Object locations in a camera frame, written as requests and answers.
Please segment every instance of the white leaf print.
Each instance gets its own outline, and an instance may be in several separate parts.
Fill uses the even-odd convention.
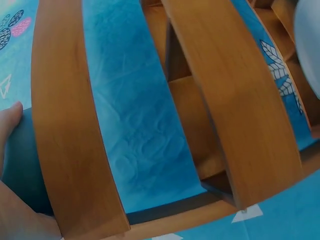
[[[296,92],[296,89],[292,83],[292,80],[289,77],[284,81],[284,83],[281,85],[281,87],[278,90],[279,90],[280,96],[282,97],[293,94],[300,114],[303,113],[304,110],[303,110],[300,98]]]
[[[299,112],[300,112],[300,114],[302,114],[304,112],[304,109],[302,107],[300,98],[299,98],[296,90],[294,90],[293,94],[294,94],[294,98],[295,98],[295,101],[296,101],[296,105],[298,106]]]
[[[280,96],[282,97],[293,94],[295,92],[292,85],[292,81],[289,77],[284,81],[284,83],[281,85],[281,87],[278,90],[279,90]]]
[[[274,78],[274,80],[281,79],[282,77],[288,75],[287,70],[284,65],[279,63],[271,63],[268,65],[269,70]]]
[[[260,40],[261,46],[265,54],[268,55],[269,58],[271,58],[275,63],[282,65],[283,62],[281,58],[279,57],[277,50],[273,47],[270,46],[268,43]]]

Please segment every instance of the teal play mat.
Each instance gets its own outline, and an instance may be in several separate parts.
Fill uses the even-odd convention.
[[[4,6],[0,9],[0,109],[17,100],[26,109],[31,107],[30,62],[38,1],[0,3]],[[304,149],[315,140],[283,61],[247,2],[233,0],[233,4],[268,64],[297,145]],[[83,20],[99,125],[125,212],[204,192],[139,0],[83,0]],[[316,172],[256,204],[247,214],[162,239],[318,239],[320,189],[314,183],[319,181]]]

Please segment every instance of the black leaf print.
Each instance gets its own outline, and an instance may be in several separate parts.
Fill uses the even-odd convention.
[[[10,19],[10,14],[7,14],[7,15],[2,19],[2,21],[1,21],[1,23],[0,23],[0,30],[3,29],[3,28],[7,25],[9,19]]]
[[[18,11],[15,15],[13,15],[13,17],[11,18],[8,27],[12,27],[14,26],[17,22],[19,22],[19,20],[22,18],[22,16],[24,15],[24,10],[20,10]]]
[[[5,28],[0,31],[0,50],[2,50],[9,42],[11,32],[9,28]]]

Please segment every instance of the wooden slat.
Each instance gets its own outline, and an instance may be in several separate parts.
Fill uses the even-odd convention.
[[[251,1],[251,6],[254,8],[269,8],[271,4],[274,2],[274,0],[252,0]]]
[[[296,53],[296,47],[274,11],[260,8],[254,10],[283,59],[290,59]]]
[[[237,209],[225,201],[219,200],[208,205],[185,211],[180,214],[131,226],[124,234],[107,237],[103,240],[142,240],[155,236],[180,232],[233,214]]]
[[[311,89],[298,59],[291,59],[286,62],[286,65],[289,69],[289,75],[296,86],[297,93],[302,100],[307,120],[312,129],[313,126],[320,124],[320,100]]]
[[[168,82],[181,79],[191,75],[184,52],[181,49],[179,40],[171,23],[167,25],[166,31],[166,78]]]
[[[216,175],[203,179],[201,181],[201,185],[218,198],[229,204],[235,205],[234,196],[226,171],[222,171]]]
[[[162,6],[161,0],[140,0],[140,4],[143,8]]]
[[[162,4],[212,116],[237,207],[263,201],[301,180],[300,156],[284,105],[233,4]]]
[[[91,92],[81,0],[39,1],[31,96],[41,170],[64,239],[129,230]]]
[[[293,42],[295,42],[294,17],[297,2],[298,0],[274,0],[271,6]]]
[[[167,15],[162,6],[149,6],[143,9],[149,31],[154,41],[162,69],[166,72]]]
[[[183,212],[197,209],[218,202],[220,200],[220,198],[214,196],[210,192],[204,192],[165,205],[129,213],[127,214],[127,218],[130,222],[130,225],[142,224],[153,220],[181,214]]]
[[[192,76],[169,82],[199,178],[222,172],[222,154],[217,147],[203,99]]]
[[[304,177],[320,169],[320,141],[301,152]]]

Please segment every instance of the embossed pattern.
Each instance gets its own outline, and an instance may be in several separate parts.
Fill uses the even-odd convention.
[[[204,192],[139,1],[83,5],[94,103],[126,213]]]

